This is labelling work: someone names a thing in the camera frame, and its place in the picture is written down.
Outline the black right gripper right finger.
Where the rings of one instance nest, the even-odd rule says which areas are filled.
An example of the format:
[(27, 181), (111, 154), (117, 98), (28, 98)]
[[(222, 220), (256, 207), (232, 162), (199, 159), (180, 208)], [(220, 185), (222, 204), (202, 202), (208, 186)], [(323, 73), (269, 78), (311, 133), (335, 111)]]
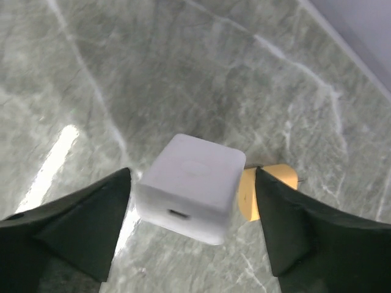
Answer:
[(255, 191), (282, 292), (390, 292), (390, 225), (332, 208), (270, 175)]

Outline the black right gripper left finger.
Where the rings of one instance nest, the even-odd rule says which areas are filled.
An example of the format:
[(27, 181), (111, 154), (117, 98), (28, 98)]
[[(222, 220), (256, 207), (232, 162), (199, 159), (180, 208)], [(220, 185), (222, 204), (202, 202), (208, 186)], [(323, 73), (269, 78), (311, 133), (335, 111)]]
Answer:
[(99, 292), (130, 192), (131, 171), (122, 168), (1, 220), (1, 292)]

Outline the white cube charger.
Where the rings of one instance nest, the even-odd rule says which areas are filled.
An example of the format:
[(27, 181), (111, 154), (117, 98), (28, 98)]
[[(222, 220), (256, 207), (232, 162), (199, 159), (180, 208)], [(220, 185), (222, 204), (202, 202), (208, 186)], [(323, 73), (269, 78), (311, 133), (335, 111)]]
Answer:
[(139, 217), (209, 245), (221, 245), (246, 163), (237, 149), (177, 134), (136, 183)]

